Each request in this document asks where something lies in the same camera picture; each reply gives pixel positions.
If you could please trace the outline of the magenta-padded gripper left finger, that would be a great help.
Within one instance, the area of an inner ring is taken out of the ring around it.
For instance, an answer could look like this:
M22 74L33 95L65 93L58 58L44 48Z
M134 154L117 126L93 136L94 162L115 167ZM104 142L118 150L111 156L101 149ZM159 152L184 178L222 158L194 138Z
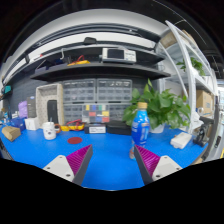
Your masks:
M92 145L88 145L68 156L58 155L44 167L44 170L76 185L81 185L92 155Z

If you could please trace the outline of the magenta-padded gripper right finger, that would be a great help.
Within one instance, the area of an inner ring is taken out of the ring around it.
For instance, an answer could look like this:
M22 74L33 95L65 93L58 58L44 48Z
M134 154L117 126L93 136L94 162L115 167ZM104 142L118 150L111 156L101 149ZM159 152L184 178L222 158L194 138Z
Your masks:
M138 145L134 146L134 156L145 185L182 169L169 156L159 157L155 153Z

